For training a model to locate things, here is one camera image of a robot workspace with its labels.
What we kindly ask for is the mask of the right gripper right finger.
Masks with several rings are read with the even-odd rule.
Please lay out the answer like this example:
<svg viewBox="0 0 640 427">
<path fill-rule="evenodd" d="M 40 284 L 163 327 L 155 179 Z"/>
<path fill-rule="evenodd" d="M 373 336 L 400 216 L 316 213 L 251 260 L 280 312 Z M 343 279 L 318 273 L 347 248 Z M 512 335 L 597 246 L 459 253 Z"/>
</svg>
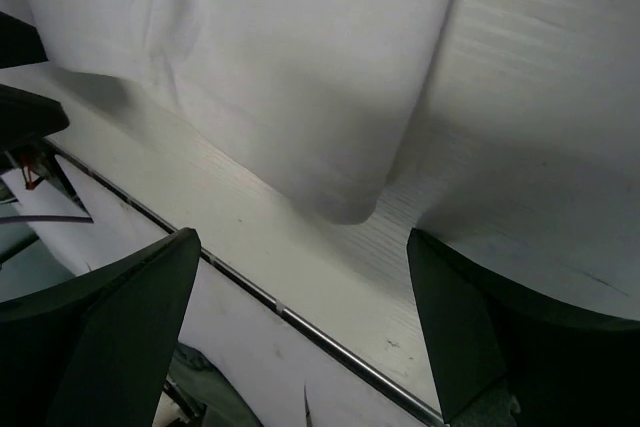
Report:
<svg viewBox="0 0 640 427">
<path fill-rule="evenodd" d="M 407 257 L 446 425 L 638 425 L 638 322 L 555 300 L 418 229 Z"/>
</svg>

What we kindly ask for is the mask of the white t shirt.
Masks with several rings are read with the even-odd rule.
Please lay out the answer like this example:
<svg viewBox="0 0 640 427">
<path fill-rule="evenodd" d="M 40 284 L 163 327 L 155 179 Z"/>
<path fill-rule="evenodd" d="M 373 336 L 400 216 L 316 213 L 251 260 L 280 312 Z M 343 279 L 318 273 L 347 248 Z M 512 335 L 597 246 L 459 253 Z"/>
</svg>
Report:
<svg viewBox="0 0 640 427">
<path fill-rule="evenodd" d="M 374 211 L 451 0 L 7 0 L 58 68 L 135 84 L 301 208 Z"/>
</svg>

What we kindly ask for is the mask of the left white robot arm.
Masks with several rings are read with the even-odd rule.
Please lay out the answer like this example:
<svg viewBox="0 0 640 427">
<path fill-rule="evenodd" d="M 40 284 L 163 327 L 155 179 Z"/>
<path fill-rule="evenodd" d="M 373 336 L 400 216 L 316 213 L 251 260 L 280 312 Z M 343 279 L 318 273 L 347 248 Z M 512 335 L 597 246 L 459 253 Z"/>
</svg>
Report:
<svg viewBox="0 0 640 427">
<path fill-rule="evenodd" d="M 10 160 L 42 139 L 66 130 L 70 119 L 60 101 L 32 91 L 34 83 L 21 74 L 38 72 L 48 61 L 33 25 L 1 14 L 1 172 L 14 168 Z"/>
</svg>

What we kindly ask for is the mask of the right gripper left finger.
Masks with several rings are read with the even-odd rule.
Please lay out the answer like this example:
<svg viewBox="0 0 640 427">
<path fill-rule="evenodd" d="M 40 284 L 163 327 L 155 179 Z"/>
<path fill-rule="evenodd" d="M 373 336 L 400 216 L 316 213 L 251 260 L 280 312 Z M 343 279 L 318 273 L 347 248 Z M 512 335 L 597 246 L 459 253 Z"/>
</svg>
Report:
<svg viewBox="0 0 640 427">
<path fill-rule="evenodd" d="M 151 425 L 200 254 L 183 228 L 2 303 L 2 425 Z"/>
</svg>

